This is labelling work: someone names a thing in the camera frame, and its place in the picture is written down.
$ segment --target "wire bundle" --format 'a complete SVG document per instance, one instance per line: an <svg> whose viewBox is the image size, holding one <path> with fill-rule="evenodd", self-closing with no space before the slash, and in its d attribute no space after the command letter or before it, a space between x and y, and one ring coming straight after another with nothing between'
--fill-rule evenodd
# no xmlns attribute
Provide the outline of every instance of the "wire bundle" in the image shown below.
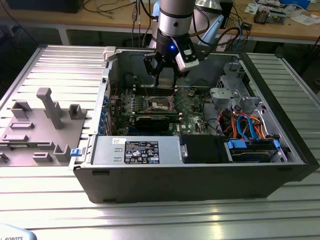
<svg viewBox="0 0 320 240"><path fill-rule="evenodd" d="M217 119L217 123L220 124L220 120L224 115L224 111L220 114ZM251 137L256 140L265 140L267 139L263 130L263 123L253 115L248 115L244 112L235 112L231 115L230 122L231 124L223 131L224 134L227 134L230 129L232 131L228 135L230 138L237 139L238 135L242 136L241 140L249 141L249 138L245 135L247 129L249 128ZM241 130L241 122L247 122L245 129Z"/></svg>

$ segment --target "blue clip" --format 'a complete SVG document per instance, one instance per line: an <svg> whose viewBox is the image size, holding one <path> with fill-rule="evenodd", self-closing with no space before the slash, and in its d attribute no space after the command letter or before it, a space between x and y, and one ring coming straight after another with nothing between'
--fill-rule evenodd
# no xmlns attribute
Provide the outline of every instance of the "blue clip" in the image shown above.
<svg viewBox="0 0 320 240"><path fill-rule="evenodd" d="M104 129L101 126L98 127L98 133L104 134Z"/></svg>
<svg viewBox="0 0 320 240"><path fill-rule="evenodd" d="M109 101L108 97L107 97L107 96L104 96L104 98L103 98L103 104L106 104L108 101Z"/></svg>
<svg viewBox="0 0 320 240"><path fill-rule="evenodd" d="M229 149L246 149L247 144L244 140L230 140L227 143Z"/></svg>
<svg viewBox="0 0 320 240"><path fill-rule="evenodd" d="M71 157L81 157L82 156L82 149L80 148L73 148L70 152Z"/></svg>
<svg viewBox="0 0 320 240"><path fill-rule="evenodd" d="M274 143L276 149L280 149L280 143L278 140L273 140L273 143Z"/></svg>
<svg viewBox="0 0 320 240"><path fill-rule="evenodd" d="M104 125L104 120L102 118L100 118L100 121L99 121L99 126L103 126Z"/></svg>

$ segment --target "metal bracket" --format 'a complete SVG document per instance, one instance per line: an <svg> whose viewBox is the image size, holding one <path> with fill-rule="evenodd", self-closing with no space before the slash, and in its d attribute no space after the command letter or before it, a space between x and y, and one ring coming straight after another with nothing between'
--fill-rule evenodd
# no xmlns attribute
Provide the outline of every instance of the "metal bracket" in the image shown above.
<svg viewBox="0 0 320 240"><path fill-rule="evenodd" d="M111 61L117 58L117 49L115 46L107 46L103 51L103 60Z"/></svg>
<svg viewBox="0 0 320 240"><path fill-rule="evenodd" d="M188 157L187 145L180 145L181 156L185 159Z"/></svg>

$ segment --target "warning label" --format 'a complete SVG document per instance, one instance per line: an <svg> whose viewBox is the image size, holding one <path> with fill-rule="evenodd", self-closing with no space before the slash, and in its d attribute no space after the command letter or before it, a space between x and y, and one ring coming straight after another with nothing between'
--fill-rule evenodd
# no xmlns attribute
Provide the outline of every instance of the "warning label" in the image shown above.
<svg viewBox="0 0 320 240"><path fill-rule="evenodd" d="M124 157L126 164L159 164L158 141L126 141Z"/></svg>

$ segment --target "blue latch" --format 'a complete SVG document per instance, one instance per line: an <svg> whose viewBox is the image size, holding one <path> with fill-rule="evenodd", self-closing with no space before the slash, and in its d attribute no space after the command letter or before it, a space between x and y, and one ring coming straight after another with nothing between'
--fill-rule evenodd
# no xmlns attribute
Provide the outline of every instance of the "blue latch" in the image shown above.
<svg viewBox="0 0 320 240"><path fill-rule="evenodd" d="M71 149L70 156L71 157L81 157L82 156L82 149L81 148Z"/></svg>
<svg viewBox="0 0 320 240"><path fill-rule="evenodd" d="M228 141L229 149L246 149L247 144L244 140L230 140Z"/></svg>
<svg viewBox="0 0 320 240"><path fill-rule="evenodd" d="M273 140L273 143L274 143L276 149L280 149L280 143L278 140Z"/></svg>

